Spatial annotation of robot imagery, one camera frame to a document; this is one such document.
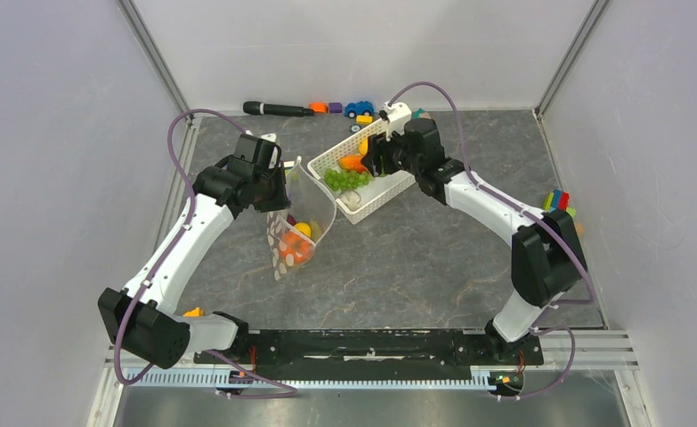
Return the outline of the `clear dotted zip bag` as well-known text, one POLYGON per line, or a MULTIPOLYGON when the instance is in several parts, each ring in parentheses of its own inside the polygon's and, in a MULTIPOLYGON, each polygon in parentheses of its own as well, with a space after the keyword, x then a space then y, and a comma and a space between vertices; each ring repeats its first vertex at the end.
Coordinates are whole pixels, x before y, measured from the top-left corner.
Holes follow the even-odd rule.
POLYGON ((274 279, 296 272, 315 255, 336 218, 330 189, 311 175, 302 158, 285 164, 286 196, 290 206, 267 214, 267 242, 274 279))

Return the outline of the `orange toy pumpkin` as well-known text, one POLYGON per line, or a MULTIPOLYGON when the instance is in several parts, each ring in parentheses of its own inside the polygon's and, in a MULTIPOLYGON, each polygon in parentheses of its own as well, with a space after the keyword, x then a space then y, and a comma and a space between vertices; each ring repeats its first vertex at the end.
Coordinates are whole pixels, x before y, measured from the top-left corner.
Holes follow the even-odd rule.
POLYGON ((280 259, 287 267, 301 265, 312 258, 313 244, 294 231, 287 231, 278 243, 280 259))

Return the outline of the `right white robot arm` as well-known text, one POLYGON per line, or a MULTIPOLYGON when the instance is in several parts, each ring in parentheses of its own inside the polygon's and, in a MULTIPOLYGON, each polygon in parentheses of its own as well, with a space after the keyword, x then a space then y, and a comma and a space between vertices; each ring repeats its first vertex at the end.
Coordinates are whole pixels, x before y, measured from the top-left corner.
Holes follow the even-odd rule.
POLYGON ((427 196, 474 218, 510 248, 513 292, 484 328, 487 356, 507 363, 520 352, 543 312, 577 281, 589 280, 572 217, 524 204, 447 156, 432 119, 379 122, 386 128, 369 137, 361 161, 372 175, 411 174, 427 196))

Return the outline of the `white perforated plastic basket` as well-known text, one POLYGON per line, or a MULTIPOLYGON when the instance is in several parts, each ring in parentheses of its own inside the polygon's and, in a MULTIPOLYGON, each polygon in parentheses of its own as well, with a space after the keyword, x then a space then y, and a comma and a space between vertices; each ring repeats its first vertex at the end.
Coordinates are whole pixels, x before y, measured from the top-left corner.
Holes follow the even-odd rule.
POLYGON ((307 163, 313 177, 327 185, 337 208, 356 224, 415 183, 414 177, 399 171, 378 177, 344 168, 346 157, 357 157, 368 137, 384 134, 387 123, 377 120, 319 154, 307 163))

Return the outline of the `yellow toy mango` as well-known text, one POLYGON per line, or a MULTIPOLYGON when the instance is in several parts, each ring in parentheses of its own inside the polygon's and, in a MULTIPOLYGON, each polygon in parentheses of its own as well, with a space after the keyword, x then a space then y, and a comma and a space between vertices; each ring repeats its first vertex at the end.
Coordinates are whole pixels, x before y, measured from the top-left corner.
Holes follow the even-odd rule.
POLYGON ((300 232, 301 234, 303 234, 304 236, 306 236, 307 238, 311 238, 311 237, 312 237, 312 227, 311 227, 308 223, 306 223, 306 222, 297 222, 296 225, 294 226, 294 228, 295 228, 298 232, 300 232))

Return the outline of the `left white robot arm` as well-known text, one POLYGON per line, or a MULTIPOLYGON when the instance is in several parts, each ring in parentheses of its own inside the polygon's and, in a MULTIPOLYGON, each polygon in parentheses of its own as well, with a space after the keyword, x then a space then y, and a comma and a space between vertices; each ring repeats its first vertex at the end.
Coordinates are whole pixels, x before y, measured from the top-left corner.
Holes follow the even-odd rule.
POLYGON ((241 212, 289 207, 282 148, 273 133, 240 135, 235 150, 197 174, 175 225, 143 268, 97 306, 110 341, 154 367, 173 367, 187 353, 217 350, 229 362, 250 351, 240 323, 220 314, 186 318, 175 310, 211 245, 241 212))

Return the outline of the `green toy grapes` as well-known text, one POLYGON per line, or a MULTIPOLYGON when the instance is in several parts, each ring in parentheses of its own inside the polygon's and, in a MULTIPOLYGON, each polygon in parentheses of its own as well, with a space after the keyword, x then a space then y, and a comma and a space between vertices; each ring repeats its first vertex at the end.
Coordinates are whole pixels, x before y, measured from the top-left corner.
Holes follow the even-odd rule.
POLYGON ((335 192, 342 192, 349 189, 356 190, 369 185, 373 177, 369 173, 356 173, 346 170, 328 169, 324 173, 323 181, 335 192))

